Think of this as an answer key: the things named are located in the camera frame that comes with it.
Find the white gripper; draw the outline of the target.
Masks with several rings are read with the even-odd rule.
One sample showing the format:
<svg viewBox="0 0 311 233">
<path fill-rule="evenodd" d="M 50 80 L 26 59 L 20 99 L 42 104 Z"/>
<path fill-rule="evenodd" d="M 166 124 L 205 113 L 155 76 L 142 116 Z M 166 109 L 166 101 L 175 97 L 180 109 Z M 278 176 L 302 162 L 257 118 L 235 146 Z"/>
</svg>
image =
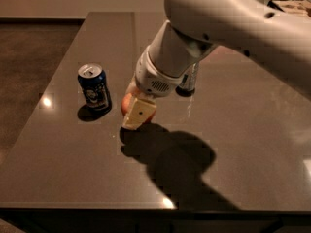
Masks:
<svg viewBox="0 0 311 233">
<path fill-rule="evenodd" d="M 169 95 L 181 82 L 184 65 L 164 61 L 154 64 L 150 55 L 151 46 L 147 46 L 140 56 L 125 94 L 131 94 L 129 109 L 123 118 L 122 127 L 136 130 L 156 112 L 153 99 L 137 97 L 141 92 L 153 97 Z"/>
</svg>

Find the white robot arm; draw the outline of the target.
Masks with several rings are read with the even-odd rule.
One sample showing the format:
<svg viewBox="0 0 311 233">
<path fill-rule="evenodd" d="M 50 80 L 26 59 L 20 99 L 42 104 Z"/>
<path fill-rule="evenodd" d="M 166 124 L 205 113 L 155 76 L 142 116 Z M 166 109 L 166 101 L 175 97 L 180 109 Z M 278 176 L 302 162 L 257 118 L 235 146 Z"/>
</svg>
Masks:
<svg viewBox="0 0 311 233">
<path fill-rule="evenodd" d="M 245 54 L 308 97 L 311 22 L 257 0 L 164 0 L 167 21 L 139 58 L 122 127 L 139 128 L 188 69 L 216 47 Z"/>
</svg>

